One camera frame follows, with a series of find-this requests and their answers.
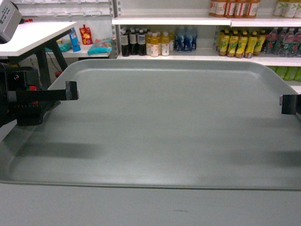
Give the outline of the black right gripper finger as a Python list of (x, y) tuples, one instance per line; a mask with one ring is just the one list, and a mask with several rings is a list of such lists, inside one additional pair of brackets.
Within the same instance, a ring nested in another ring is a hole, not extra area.
[(282, 114), (301, 114), (301, 95), (281, 95), (279, 99), (279, 105), (282, 106)]

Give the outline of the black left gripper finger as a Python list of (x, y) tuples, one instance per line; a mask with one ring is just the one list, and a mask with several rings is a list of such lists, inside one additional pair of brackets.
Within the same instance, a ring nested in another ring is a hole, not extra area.
[(71, 101), (79, 99), (77, 83), (75, 81), (66, 81), (65, 89), (57, 90), (21, 90), (16, 91), (17, 102), (34, 101)]
[(61, 101), (36, 103), (9, 103), (8, 113), (15, 117), (18, 126), (37, 126), (43, 122), (46, 112), (59, 106)]

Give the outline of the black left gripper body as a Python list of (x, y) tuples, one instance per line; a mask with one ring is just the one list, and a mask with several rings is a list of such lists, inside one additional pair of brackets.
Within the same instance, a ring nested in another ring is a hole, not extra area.
[(15, 117), (8, 113), (9, 103), (36, 103), (17, 102), (16, 91), (40, 90), (38, 70), (34, 67), (12, 67), (8, 64), (0, 64), (0, 125), (4, 126), (14, 120)]

